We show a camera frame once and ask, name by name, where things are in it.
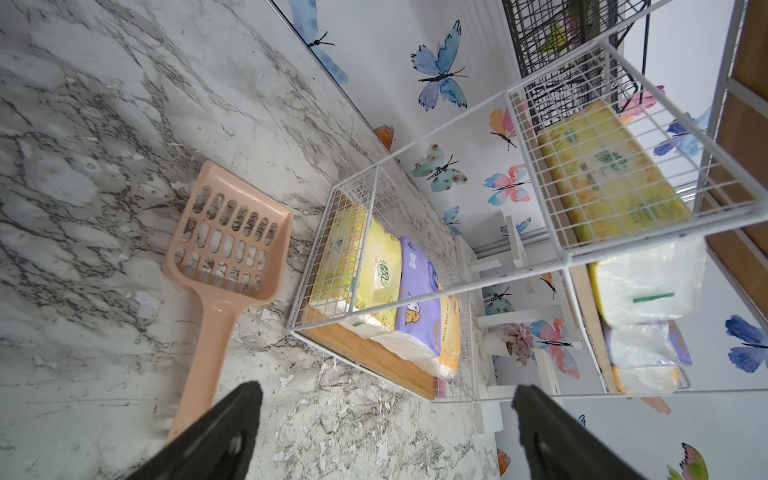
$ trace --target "purple tissue pack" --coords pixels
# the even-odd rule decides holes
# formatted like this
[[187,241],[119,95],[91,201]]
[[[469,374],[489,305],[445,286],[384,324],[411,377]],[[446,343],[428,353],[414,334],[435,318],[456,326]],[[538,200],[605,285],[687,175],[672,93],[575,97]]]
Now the purple tissue pack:
[[[435,266],[408,237],[400,239],[402,276],[400,300],[440,290]],[[404,360],[440,356],[440,299],[409,303],[397,309],[395,331],[373,337]]]

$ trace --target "wooden shelf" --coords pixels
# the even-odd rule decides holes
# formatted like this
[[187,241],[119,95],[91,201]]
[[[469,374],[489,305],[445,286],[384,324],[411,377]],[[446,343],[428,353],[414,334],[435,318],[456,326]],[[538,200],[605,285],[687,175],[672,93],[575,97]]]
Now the wooden shelf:
[[[307,311],[308,322],[318,322],[321,315],[313,309]],[[401,359],[371,339],[363,339],[338,323],[318,326],[299,332],[344,358],[376,372],[390,382],[408,389],[427,400],[435,399],[435,377],[412,362]]]

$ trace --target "butterfly wall sticker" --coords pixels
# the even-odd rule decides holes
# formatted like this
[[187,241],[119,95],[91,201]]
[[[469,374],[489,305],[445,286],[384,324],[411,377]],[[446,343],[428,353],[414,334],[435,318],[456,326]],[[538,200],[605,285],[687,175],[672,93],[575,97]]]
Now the butterfly wall sticker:
[[448,225],[448,229],[453,233],[454,235],[461,235],[462,232],[459,231],[458,228],[456,228],[456,225],[459,225],[458,220],[456,217],[458,216],[458,205],[456,207],[450,208],[444,212],[442,215],[442,221],[445,222],[446,225]]
[[382,125],[373,129],[373,133],[379,137],[387,150],[392,151],[392,141],[395,140],[395,128],[389,125]]
[[349,81],[346,73],[331,60],[331,57],[325,53],[320,45],[334,45],[324,41],[328,32],[317,38],[317,2],[316,0],[288,0],[291,12],[293,13],[293,27],[299,36],[306,42],[320,62],[333,76],[338,84],[345,84]]
[[504,111],[496,109],[491,112],[491,116],[488,117],[491,122],[491,128],[494,130],[491,135],[498,135],[507,142],[507,151],[509,146],[517,148],[518,146],[512,143],[510,138],[517,136],[515,132],[515,125],[512,123],[512,116],[509,114],[509,109]]
[[744,372],[752,373],[768,361],[768,336],[738,315],[725,321],[728,335],[742,340],[744,346],[734,346],[728,353],[731,363]]
[[552,357],[561,372],[575,379],[581,376],[576,366],[576,360],[565,349],[566,346],[571,344],[563,341],[563,338],[568,336],[568,331],[562,318],[554,319],[554,328],[545,320],[533,322],[531,324],[531,333],[541,339],[539,343],[544,344],[541,349],[549,353],[549,356]]
[[552,279],[552,272],[545,273],[539,278],[544,280],[544,283],[546,283],[549,286],[550,290],[552,290],[552,298],[554,299],[554,296],[558,292],[558,290],[554,288],[554,280]]
[[[696,124],[699,129],[705,131],[707,124],[710,123],[710,112],[712,108],[708,108],[707,111],[701,114],[696,120],[694,120],[688,112],[685,115],[688,119]],[[688,157],[695,157],[701,149],[701,143],[699,139],[693,136],[679,121],[672,122],[667,127],[667,133],[671,134],[671,138],[661,142],[654,148],[654,155],[666,155],[670,150],[676,148],[677,151]]]
[[[666,94],[663,85],[659,85],[657,88],[662,95]],[[652,108],[656,103],[656,98],[648,91],[642,91],[629,100],[622,101],[620,106],[624,108],[624,111],[621,112],[621,123],[625,125],[632,123],[632,119],[641,116],[644,111]]]
[[467,100],[464,97],[462,88],[458,86],[453,77],[464,77],[460,75],[464,70],[451,72],[451,66],[458,53],[458,43],[462,40],[462,25],[459,20],[453,24],[453,29],[441,45],[437,44],[437,58],[432,50],[426,45],[421,45],[416,53],[411,54],[411,63],[413,67],[423,74],[431,75],[429,78],[422,78],[419,81],[427,82],[427,85],[419,95],[419,104],[425,111],[432,110],[437,105],[438,96],[447,100],[460,108],[467,107]]
[[641,397],[640,401],[659,413],[669,415],[672,413],[672,409],[660,396],[645,396]]
[[427,147],[426,156],[420,159],[420,162],[416,163],[411,175],[414,177],[427,177],[427,180],[432,180],[432,191],[443,192],[449,190],[453,184],[461,185],[467,183],[467,176],[462,172],[451,168],[451,165],[456,165],[457,161],[453,161],[453,155],[445,162],[445,155],[442,153],[442,149],[437,144],[432,144]]
[[482,301],[485,306],[485,315],[514,312],[515,309],[512,308],[512,304],[505,298],[511,295],[509,287],[503,290],[501,286],[487,286],[483,288]]
[[528,177],[528,168],[525,164],[515,165],[509,169],[509,176],[504,174],[494,174],[492,177],[486,178],[483,185],[489,188],[493,188],[494,194],[488,199],[488,203],[491,205],[501,205],[507,200],[513,202],[527,202],[531,197],[528,196],[528,192],[522,187],[523,184],[531,183],[530,180],[526,180]]
[[[523,233],[523,230],[528,228],[528,225],[530,225],[530,224],[531,224],[531,218],[528,217],[525,220],[523,220],[522,222],[520,222],[517,225],[515,225],[515,230],[518,231],[518,235],[520,233]],[[509,232],[507,231],[507,226],[506,225],[504,225],[502,227],[502,235],[505,236],[505,237],[509,237]]]
[[680,462],[680,470],[683,474],[677,473],[677,470],[667,465],[667,480],[707,480],[710,473],[707,471],[704,457],[687,443],[682,444],[682,446],[685,457]]

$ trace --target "orange butterfly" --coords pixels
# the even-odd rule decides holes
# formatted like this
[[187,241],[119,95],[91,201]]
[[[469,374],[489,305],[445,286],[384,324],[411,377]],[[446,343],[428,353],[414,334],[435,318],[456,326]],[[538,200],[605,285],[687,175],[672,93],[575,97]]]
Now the orange butterfly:
[[392,141],[395,139],[395,128],[389,125],[382,125],[375,128],[373,133],[382,141],[387,150],[392,151]]
[[512,117],[509,115],[509,109],[506,108],[503,112],[498,109],[494,110],[488,118],[491,121],[491,128],[495,130],[491,132],[491,135],[498,135],[503,138],[507,142],[507,151],[509,151],[509,145],[517,148],[518,146],[509,140],[512,137],[517,137],[515,125],[512,123]]

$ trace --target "yellow tissue pack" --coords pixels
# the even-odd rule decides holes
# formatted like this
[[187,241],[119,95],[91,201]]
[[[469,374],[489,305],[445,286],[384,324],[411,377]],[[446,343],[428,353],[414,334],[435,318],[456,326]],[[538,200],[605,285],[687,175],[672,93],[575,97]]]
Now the yellow tissue pack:
[[429,375],[449,379],[458,373],[458,358],[462,353],[462,325],[458,299],[453,295],[440,297],[440,311],[440,356],[413,362]]
[[692,218],[645,149],[601,99],[545,128],[537,140],[580,243]]
[[[349,308],[367,219],[368,210],[360,203],[338,210],[333,218],[309,303],[320,315],[337,315]],[[396,301],[401,272],[400,241],[371,218],[354,309]],[[384,310],[343,320],[341,325],[371,338],[394,331],[396,313],[396,309]]]

